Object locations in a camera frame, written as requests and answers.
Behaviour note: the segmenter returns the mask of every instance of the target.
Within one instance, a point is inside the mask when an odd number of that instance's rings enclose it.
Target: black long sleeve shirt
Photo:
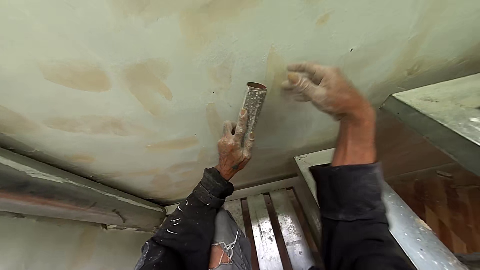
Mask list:
[[[311,167],[322,214],[327,270],[407,270],[395,251],[381,200],[379,164]],[[142,247],[135,270],[207,270],[217,210],[233,185],[215,168]]]

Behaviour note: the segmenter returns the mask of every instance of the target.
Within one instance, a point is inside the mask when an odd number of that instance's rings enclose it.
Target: dusty hand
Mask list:
[[[288,81],[282,86],[295,100],[311,101],[337,120],[371,110],[370,104],[338,68],[313,63],[288,65]]]
[[[250,160],[255,135],[251,132],[242,147],[243,136],[247,130],[247,110],[240,112],[239,122],[225,121],[223,136],[218,141],[218,165],[215,168],[226,180],[243,169]]]

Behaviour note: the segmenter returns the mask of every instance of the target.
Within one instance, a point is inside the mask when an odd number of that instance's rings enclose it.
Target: cylindrical sanding tool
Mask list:
[[[245,138],[248,138],[248,134],[250,134],[250,132],[254,131],[266,95],[266,86],[254,82],[247,83],[247,93],[245,93],[242,108],[247,110],[248,121],[247,131],[245,132],[245,137],[243,141],[245,141]]]

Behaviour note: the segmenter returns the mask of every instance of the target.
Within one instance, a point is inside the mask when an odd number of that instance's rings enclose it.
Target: torn knee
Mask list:
[[[212,244],[210,249],[210,263],[208,264],[209,269],[215,269],[222,264],[232,263],[230,256],[223,249],[220,243]]]

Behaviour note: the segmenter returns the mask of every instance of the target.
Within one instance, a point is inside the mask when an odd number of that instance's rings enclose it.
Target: ripped jeans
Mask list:
[[[219,245],[228,263],[219,263],[215,270],[252,270],[251,246],[230,212],[220,208],[215,217],[212,247]]]

